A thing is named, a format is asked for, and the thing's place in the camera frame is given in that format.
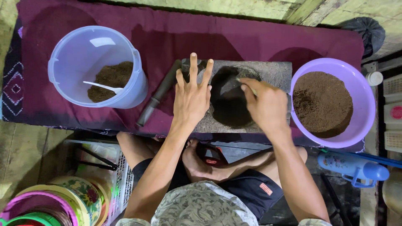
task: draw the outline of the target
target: coffee grounds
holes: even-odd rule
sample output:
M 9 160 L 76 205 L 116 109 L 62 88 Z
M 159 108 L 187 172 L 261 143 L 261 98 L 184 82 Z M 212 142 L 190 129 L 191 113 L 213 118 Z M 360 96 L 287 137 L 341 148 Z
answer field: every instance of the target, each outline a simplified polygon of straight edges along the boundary
M 94 82 L 113 88 L 124 88 L 132 72 L 133 62 L 129 61 L 124 61 L 114 66 L 104 66 L 96 75 Z M 88 89 L 88 97 L 94 103 L 105 101 L 115 95 L 115 92 L 98 86 L 91 86 L 91 88 Z
M 293 107 L 302 125 L 318 138 L 344 132 L 353 114 L 352 98 L 345 84 L 325 72 L 309 72 L 297 80 Z

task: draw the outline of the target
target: camouflage shirt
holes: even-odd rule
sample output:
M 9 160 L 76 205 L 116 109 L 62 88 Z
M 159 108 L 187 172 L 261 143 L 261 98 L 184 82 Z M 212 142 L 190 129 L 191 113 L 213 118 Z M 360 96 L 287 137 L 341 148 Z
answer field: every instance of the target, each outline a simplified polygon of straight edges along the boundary
M 254 214 L 239 198 L 211 181 L 200 181 L 168 192 L 151 224 L 142 219 L 123 218 L 116 226 L 254 226 Z M 331 226 L 323 220 L 304 219 L 299 226 Z

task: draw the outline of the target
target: black plastic bag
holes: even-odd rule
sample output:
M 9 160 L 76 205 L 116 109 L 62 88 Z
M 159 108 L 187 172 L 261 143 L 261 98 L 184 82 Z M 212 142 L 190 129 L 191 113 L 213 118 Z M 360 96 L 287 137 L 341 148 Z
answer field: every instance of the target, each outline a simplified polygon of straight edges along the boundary
M 356 31 L 363 39 L 364 54 L 367 58 L 376 53 L 384 44 L 385 30 L 378 21 L 370 17 L 356 17 L 340 24 L 342 29 Z

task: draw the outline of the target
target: white bottle cap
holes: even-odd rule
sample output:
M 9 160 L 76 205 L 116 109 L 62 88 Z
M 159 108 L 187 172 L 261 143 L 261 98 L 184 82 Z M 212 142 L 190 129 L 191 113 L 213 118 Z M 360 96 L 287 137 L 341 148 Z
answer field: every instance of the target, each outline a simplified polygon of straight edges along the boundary
M 370 86 L 377 86 L 381 84 L 383 76 L 381 72 L 370 72 L 366 75 L 366 80 Z

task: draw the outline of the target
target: blue thermos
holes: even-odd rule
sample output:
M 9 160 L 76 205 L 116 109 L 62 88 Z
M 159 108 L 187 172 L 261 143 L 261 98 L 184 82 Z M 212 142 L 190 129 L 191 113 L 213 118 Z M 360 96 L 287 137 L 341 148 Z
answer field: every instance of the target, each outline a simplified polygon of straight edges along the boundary
M 337 152 L 321 152 L 318 164 L 324 169 L 341 173 L 342 178 L 354 187 L 374 187 L 377 181 L 385 181 L 390 176 L 388 169 L 380 164 Z M 364 179 L 366 183 L 357 182 L 357 179 Z

